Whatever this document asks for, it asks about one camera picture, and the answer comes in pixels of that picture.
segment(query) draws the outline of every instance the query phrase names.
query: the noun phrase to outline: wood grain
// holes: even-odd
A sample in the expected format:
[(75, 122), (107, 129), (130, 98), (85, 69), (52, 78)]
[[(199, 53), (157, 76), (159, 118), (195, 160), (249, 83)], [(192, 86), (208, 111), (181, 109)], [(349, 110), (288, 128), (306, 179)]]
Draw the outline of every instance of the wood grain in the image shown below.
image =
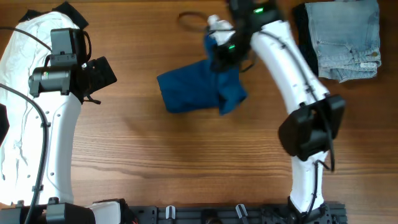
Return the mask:
[[(289, 10), (299, 0), (279, 1)], [(327, 201), (345, 203), (350, 223), (398, 223), (398, 25), (395, 1), (379, 1), (382, 67), (377, 78), (339, 84), (347, 109), (335, 141), (336, 173), (325, 173)], [(0, 25), (16, 25), (27, 9), (57, 4), (4, 4)], [(204, 59), (202, 36), (175, 23), (181, 11), (228, 18), (222, 1), (74, 3), (90, 22), (93, 58), (105, 55), (118, 82), (85, 103), (75, 131), (75, 202), (125, 198), (130, 205), (285, 202), (290, 158), (277, 129), (287, 117), (269, 72), (241, 76), (249, 97), (231, 114), (169, 114), (156, 76)], [(1, 31), (4, 50), (10, 33)]]

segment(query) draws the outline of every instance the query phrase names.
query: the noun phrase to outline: black mount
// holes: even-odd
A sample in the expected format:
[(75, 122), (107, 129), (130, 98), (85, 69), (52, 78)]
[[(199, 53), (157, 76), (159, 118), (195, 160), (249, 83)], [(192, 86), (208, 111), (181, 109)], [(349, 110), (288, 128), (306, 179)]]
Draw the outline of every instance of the black mount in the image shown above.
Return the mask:
[[(86, 52), (85, 36), (89, 44)], [(91, 57), (91, 42), (87, 32), (80, 29), (51, 30), (52, 54), (46, 58), (45, 66), (35, 68), (29, 77), (30, 94), (60, 91), (61, 95), (73, 93), (81, 103), (95, 91), (117, 81), (105, 57)]]
[(331, 131), (332, 139), (337, 137), (345, 110), (345, 100), (340, 96), (328, 96), (311, 105), (302, 105), (293, 111), (279, 127), (279, 139), (282, 146), (291, 156), (297, 156), (302, 161), (328, 148), (328, 135), (322, 116)]
[[(248, 207), (198, 207), (158, 208), (155, 206), (128, 207), (124, 199), (117, 201), (121, 206), (121, 224), (302, 224), (288, 205), (275, 204)], [(0, 210), (0, 223), (23, 223), (29, 207), (19, 206)], [(343, 204), (325, 203), (313, 211), (305, 222), (308, 224), (347, 224)], [(95, 217), (89, 208), (58, 203), (51, 198), (48, 205), (35, 206), (31, 224), (95, 224)]]

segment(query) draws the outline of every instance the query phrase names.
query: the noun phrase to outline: denim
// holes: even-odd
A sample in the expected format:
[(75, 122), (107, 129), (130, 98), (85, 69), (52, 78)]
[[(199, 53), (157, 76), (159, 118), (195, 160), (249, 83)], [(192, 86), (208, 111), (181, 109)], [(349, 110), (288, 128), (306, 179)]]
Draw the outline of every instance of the denim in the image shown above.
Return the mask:
[(377, 0), (307, 3), (319, 77), (372, 78), (381, 66)]

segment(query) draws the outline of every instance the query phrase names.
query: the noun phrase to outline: black cable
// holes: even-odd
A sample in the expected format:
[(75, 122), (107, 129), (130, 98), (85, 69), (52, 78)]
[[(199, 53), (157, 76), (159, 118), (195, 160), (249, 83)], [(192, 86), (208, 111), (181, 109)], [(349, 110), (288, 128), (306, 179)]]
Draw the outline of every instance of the black cable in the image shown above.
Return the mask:
[(96, 105), (100, 105), (101, 102), (100, 100), (94, 100), (90, 95), (87, 95), (88, 100), (83, 100), (84, 102), (91, 102), (91, 103), (95, 103)]
[(37, 37), (33, 36), (32, 34), (26, 32), (26, 31), (23, 31), (23, 30), (14, 28), (14, 27), (0, 27), (0, 29), (13, 30), (13, 31), (20, 32), (21, 34), (25, 34), (25, 35), (27, 35), (27, 36), (33, 38), (34, 40), (36, 40), (38, 43), (40, 43), (41, 45), (43, 45), (45, 48), (47, 48), (47, 49), (49, 49), (50, 51), (52, 51), (52, 50), (51, 50), (51, 47), (49, 47), (47, 44), (43, 43), (43, 42), (42, 42), (41, 40), (39, 40)]
[(217, 30), (208, 30), (207, 34), (214, 34), (215, 32), (231, 32), (231, 31), (236, 31), (236, 29), (217, 29)]
[(330, 171), (334, 172), (335, 171), (335, 149), (333, 148), (333, 136), (331, 135), (331, 129), (326, 120), (325, 113), (320, 109), (318, 109), (318, 110), (319, 110), (321, 119), (323, 120), (323, 125), (325, 126), (326, 134), (328, 136), (328, 146), (329, 146), (329, 151), (330, 151)]
[(253, 55), (253, 58), (251, 59), (251, 64), (249, 65), (249, 66), (247, 66), (246, 68), (244, 68), (244, 69), (240, 69), (239, 68), (239, 72), (240, 73), (245, 73), (245, 72), (247, 72), (248, 70), (250, 70), (252, 67), (254, 67), (256, 64), (257, 64), (257, 56), (256, 56), (256, 53), (253, 53), (254, 55)]
[(88, 55), (87, 55), (87, 59), (86, 59), (86, 61), (88, 62), (91, 58), (91, 40), (90, 40), (90, 36), (88, 35), (88, 33), (86, 31), (83, 31), (83, 35), (86, 36), (87, 42), (88, 42)]
[(47, 65), (49, 64), (50, 57), (51, 57), (51, 55), (46, 56), (45, 61), (44, 61), (44, 67), (47, 67)]
[(196, 17), (203, 19), (207, 23), (208, 16), (204, 12), (196, 12), (196, 11), (181, 12), (177, 17), (177, 23), (180, 24), (180, 26), (182, 26), (184, 29), (191, 31), (191, 32), (206, 32), (207, 31), (207, 26), (204, 28), (201, 28), (201, 27), (190, 26), (187, 23), (184, 23), (182, 18), (184, 18), (186, 16), (196, 16)]
[(303, 223), (304, 223), (305, 220), (308, 220), (310, 218), (313, 205), (315, 204), (315, 200), (317, 199), (317, 193), (318, 193), (318, 164), (319, 163), (321, 165), (323, 165), (326, 170), (330, 170), (330, 168), (324, 162), (322, 162), (320, 160), (317, 160), (317, 161), (314, 162), (314, 166), (315, 166), (315, 186), (314, 186), (314, 190), (313, 190), (313, 196), (312, 196), (312, 201), (311, 201), (311, 204), (310, 204), (310, 208), (308, 209), (307, 214), (303, 218)]
[(0, 88), (3, 88), (7, 91), (10, 91), (13, 94), (16, 94), (17, 96), (21, 97), (22, 99), (26, 100), (28, 103), (30, 103), (36, 111), (39, 113), (39, 116), (42, 120), (42, 127), (43, 127), (43, 145), (42, 145), (42, 153), (40, 156), (40, 163), (39, 163), (39, 170), (37, 172), (37, 177), (36, 177), (36, 184), (35, 184), (35, 189), (32, 197), (32, 203), (30, 204), (29, 211), (27, 212), (26, 219), (25, 219), (25, 224), (28, 224), (30, 222), (30, 218), (32, 217), (32, 214), (34, 212), (34, 207), (37, 202), (37, 197), (39, 196), (40, 193), (40, 186), (42, 184), (42, 179), (43, 179), (43, 171), (44, 171), (44, 165), (45, 165), (45, 155), (47, 153), (47, 139), (49, 138), (49, 129), (48, 129), (48, 122), (47, 118), (44, 115), (44, 112), (40, 108), (40, 106), (31, 100), (29, 97), (23, 95), (22, 93), (18, 92), (17, 90), (14, 90), (4, 84), (0, 83)]

